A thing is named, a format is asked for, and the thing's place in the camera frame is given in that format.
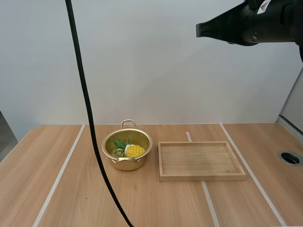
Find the pot handle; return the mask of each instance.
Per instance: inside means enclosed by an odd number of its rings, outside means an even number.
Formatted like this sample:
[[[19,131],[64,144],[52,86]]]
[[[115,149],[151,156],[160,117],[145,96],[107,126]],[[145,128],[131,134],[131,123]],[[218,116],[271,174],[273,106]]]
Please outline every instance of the pot handle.
[[[127,120],[122,121],[122,123],[121,123],[121,129],[123,128],[123,125],[124,125],[125,122],[132,122],[133,125],[134,125],[134,128],[136,128],[136,123],[134,122],[134,120],[127,119]]]
[[[122,162],[122,161],[131,161],[131,162],[137,162],[135,158],[133,157],[119,157],[116,160],[113,160],[114,163]]]

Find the tray rim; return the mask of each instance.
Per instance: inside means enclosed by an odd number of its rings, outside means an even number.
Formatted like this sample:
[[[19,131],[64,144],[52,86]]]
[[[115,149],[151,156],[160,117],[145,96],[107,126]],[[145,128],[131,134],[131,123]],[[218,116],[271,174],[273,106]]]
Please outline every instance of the tray rim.
[[[236,165],[236,168],[239,170],[239,173],[228,173],[228,174],[164,174],[162,169],[162,157],[161,157],[161,146],[162,145],[168,145],[168,144],[224,144],[227,147],[227,151],[233,160],[234,164]],[[203,142],[158,142],[158,154],[159,154],[159,169],[160,169],[160,181],[161,178],[165,177],[218,177],[218,176],[238,176],[239,179],[245,180],[246,179],[246,173],[244,172],[240,162],[236,158],[231,146],[227,141],[203,141]]]

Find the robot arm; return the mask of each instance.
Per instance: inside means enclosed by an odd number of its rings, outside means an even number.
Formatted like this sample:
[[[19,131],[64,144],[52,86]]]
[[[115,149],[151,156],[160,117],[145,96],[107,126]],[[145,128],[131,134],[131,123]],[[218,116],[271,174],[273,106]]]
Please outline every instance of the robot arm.
[[[243,46],[295,42],[303,47],[303,0],[245,0],[216,18],[197,24],[196,36]]]

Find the white wall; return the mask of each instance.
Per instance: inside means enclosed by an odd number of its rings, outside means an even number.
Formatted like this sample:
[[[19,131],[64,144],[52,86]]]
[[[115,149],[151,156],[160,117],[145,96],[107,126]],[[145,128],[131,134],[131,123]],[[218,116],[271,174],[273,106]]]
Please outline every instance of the white wall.
[[[241,2],[74,0],[95,123],[274,122],[301,69],[295,44],[196,38]],[[4,1],[0,36],[0,110],[18,139],[88,123],[64,0]]]

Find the white label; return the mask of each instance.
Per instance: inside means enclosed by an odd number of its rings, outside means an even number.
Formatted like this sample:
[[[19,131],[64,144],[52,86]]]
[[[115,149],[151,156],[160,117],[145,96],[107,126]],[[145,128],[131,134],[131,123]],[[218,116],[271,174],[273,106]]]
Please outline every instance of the white label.
[[[269,5],[270,1],[271,1],[271,0],[265,0],[265,1],[261,4],[261,6],[260,6],[260,8],[259,8],[259,10],[258,10],[258,12],[257,12],[257,14],[264,13],[264,12],[266,11],[267,6]]]

